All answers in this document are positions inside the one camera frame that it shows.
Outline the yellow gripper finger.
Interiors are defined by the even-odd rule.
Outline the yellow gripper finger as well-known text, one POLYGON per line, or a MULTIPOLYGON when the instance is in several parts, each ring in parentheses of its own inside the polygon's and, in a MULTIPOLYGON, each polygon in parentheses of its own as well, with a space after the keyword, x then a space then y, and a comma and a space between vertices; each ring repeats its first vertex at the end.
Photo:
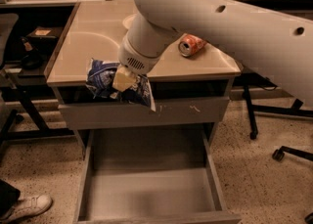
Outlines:
POLYGON ((137 75, 125 66, 119 66, 116 70, 112 87, 120 92, 130 88, 136 82, 137 75))

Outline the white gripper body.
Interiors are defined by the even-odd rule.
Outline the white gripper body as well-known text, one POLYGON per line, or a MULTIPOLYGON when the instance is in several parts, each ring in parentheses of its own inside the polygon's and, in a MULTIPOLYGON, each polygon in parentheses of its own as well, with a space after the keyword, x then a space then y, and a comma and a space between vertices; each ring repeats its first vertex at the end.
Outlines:
POLYGON ((147 57, 139 53, 125 36, 118 50, 119 62, 134 73, 147 74, 159 61, 160 56, 147 57))

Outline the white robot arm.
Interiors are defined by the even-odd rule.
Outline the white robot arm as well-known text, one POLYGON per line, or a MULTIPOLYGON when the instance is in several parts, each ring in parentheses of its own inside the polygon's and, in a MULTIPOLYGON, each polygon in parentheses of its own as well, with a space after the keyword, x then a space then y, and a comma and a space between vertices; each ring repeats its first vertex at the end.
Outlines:
POLYGON ((182 34, 201 38, 313 105, 313 22, 234 0, 134 0, 119 61, 149 73, 182 34))

